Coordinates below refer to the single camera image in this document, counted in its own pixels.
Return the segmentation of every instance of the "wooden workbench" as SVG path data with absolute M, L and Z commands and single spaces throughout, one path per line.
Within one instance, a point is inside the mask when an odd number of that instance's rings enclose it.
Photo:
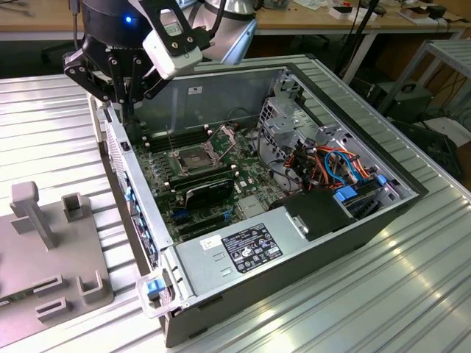
M 0 41 L 2 40 L 70 40 L 72 39 L 72 15 L 67 0 L 29 0 L 29 10 L 34 18 L 20 13 L 0 10 Z M 387 14 L 367 24 L 365 37 L 351 60 L 343 80 L 350 83 L 369 51 L 376 35 L 381 33 L 437 33 L 452 32 L 452 39 L 459 39 L 470 24 L 456 22 L 416 25 L 401 17 L 398 7 L 385 7 Z M 261 9 L 257 13 L 256 35 L 335 35 L 346 34 L 352 27 L 348 20 L 337 20 L 328 14 L 326 7 L 316 11 L 297 3 L 290 3 L 287 10 Z M 79 19 L 79 37 L 82 37 L 82 19 Z
M 67 0 L 30 0 L 30 8 L 36 16 L 26 17 L 20 13 L 11 13 L 0 10 L 0 33 L 2 32 L 71 32 L 72 16 L 68 10 Z M 407 32 L 439 32 L 447 31 L 446 25 L 416 25 L 397 14 L 397 7 L 386 7 L 388 13 L 376 21 L 368 24 L 366 29 L 380 32 L 407 31 Z M 350 31 L 352 22 L 337 20 L 328 14 L 326 7 L 316 11 L 310 10 L 292 2 L 289 9 L 268 10 L 262 9 L 257 13 L 258 34 L 294 34 L 302 31 Z M 448 29 L 456 32 L 465 29 L 469 24 L 463 22 L 453 23 Z M 82 20 L 79 19 L 79 30 L 83 29 Z

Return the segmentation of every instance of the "slotted aluminum surface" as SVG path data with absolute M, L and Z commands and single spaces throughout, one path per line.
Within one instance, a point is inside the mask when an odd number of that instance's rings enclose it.
M 321 63 L 291 56 L 246 60 L 242 65 L 287 61 L 315 81 L 430 193 L 364 248 L 169 351 L 469 352 L 471 195 Z M 206 63 L 196 71 L 226 67 Z M 41 200 L 56 201 L 72 189 L 93 195 L 116 299 L 96 312 L 9 346 L 7 352 L 164 352 L 158 321 L 146 318 L 132 290 L 138 271 L 98 162 L 85 94 L 73 85 L 67 91 L 61 89 L 70 85 L 64 76 L 0 82 L 0 101 L 5 102 L 6 96 L 12 102 L 0 105 L 0 131 L 4 131 L 1 168 L 17 163 L 16 176 L 21 178 L 25 173 L 35 174 L 36 167 L 28 163 L 49 165 L 51 160 L 51 167 L 38 174 L 43 178 Z M 28 96 L 34 91 L 32 87 L 38 90 L 35 98 Z M 314 100 L 306 105 L 329 122 L 330 117 Z M 71 116 L 82 116 L 82 124 L 69 123 Z M 35 125 L 54 120 L 65 123 L 52 131 Z M 21 135 L 20 125 L 29 135 Z M 49 140 L 41 138 L 44 134 L 49 134 Z M 6 185 L 11 182 L 0 182 L 2 212 L 8 212 Z
M 466 77 L 471 77 L 471 40 L 431 40 L 426 49 Z

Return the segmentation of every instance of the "warning label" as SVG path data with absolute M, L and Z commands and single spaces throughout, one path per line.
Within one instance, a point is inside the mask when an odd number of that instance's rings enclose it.
M 222 238 L 222 244 L 241 274 L 283 255 L 263 223 Z

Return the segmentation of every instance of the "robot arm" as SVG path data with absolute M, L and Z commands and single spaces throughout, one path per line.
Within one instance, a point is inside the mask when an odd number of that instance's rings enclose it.
M 82 12 L 82 48 L 64 56 L 64 72 L 96 98 L 121 104 L 123 124 L 134 103 L 203 55 L 239 63 L 256 26 L 250 0 L 83 0 Z

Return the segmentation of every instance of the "white box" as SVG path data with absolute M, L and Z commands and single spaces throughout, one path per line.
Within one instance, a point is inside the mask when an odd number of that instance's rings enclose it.
M 367 11 L 368 9 L 360 8 L 360 10 L 358 11 L 358 16 L 356 18 L 357 24 L 363 21 L 363 17 L 365 17 Z M 355 16 L 356 16 L 356 7 L 352 8 L 352 12 L 348 15 L 348 19 L 353 22 L 355 20 Z M 368 22 L 376 21 L 377 16 L 378 15 L 376 15 L 375 13 L 371 13 L 371 16 Z

